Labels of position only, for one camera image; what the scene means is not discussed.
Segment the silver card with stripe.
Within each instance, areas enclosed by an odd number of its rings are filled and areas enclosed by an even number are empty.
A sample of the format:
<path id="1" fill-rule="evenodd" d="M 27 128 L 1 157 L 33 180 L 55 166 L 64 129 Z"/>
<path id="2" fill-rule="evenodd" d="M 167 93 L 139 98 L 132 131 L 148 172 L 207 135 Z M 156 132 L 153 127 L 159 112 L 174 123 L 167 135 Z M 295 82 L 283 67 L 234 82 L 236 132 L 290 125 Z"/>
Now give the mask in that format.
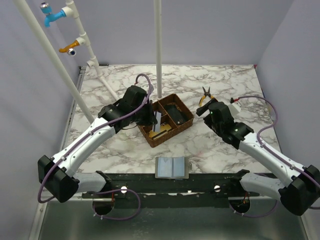
<path id="1" fill-rule="evenodd" d="M 161 117 L 162 117 L 162 114 L 159 111 L 155 111 L 154 112 L 154 116 L 155 116 L 155 119 L 156 119 L 156 123 L 153 125 L 152 130 L 155 133 L 158 133 L 160 131 L 160 128 L 161 128 Z"/>

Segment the grey card holder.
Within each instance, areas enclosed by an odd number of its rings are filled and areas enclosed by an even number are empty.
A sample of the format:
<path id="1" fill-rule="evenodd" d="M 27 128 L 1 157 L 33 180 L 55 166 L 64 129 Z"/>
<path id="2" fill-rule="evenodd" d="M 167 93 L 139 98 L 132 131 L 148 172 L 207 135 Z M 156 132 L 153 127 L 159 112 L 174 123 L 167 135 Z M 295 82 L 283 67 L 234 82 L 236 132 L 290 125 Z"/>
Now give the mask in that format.
<path id="1" fill-rule="evenodd" d="M 155 160 L 155 178 L 186 180 L 189 179 L 191 164 L 184 156 L 157 157 Z"/>

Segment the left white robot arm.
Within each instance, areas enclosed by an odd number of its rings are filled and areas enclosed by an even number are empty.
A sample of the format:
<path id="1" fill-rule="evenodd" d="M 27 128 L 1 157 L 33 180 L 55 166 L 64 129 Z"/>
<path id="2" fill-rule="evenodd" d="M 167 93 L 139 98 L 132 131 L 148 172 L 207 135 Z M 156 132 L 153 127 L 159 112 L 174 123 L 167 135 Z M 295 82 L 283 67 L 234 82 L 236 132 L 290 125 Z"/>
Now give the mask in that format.
<path id="1" fill-rule="evenodd" d="M 149 99 L 154 88 L 145 91 L 130 86 L 124 96 L 104 106 L 90 126 L 69 146 L 52 157 L 43 155 L 37 161 L 38 180 L 60 203 L 81 192 L 100 192 L 110 179 L 96 171 L 88 177 L 76 177 L 81 164 L 106 140 L 131 123 L 150 126 L 157 123 Z"/>

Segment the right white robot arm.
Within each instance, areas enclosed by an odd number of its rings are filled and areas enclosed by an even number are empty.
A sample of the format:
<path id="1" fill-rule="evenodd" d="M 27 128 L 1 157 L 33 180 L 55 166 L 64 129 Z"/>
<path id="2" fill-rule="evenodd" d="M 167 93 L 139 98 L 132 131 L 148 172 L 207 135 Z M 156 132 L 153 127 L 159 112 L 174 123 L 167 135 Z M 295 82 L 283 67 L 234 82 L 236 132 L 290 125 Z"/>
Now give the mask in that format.
<path id="1" fill-rule="evenodd" d="M 243 122 L 236 122 L 230 107 L 222 101 L 210 100 L 196 110 L 204 123 L 225 143 L 253 157 L 275 177 L 268 178 L 243 171 L 238 182 L 246 192 L 280 201 L 292 214 L 302 216 L 320 198 L 320 171 L 295 162 L 271 147 Z"/>

